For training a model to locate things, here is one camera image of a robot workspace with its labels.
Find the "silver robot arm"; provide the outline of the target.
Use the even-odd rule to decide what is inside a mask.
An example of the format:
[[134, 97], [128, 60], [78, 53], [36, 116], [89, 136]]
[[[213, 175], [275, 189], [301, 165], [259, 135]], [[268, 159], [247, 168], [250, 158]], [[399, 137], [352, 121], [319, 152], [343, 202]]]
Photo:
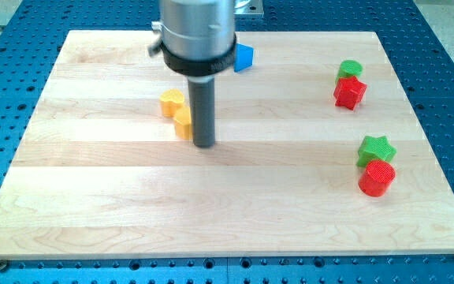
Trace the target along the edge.
[[236, 57], [233, 0], [159, 0], [160, 19], [151, 23], [154, 57], [188, 77], [207, 77], [231, 67]]

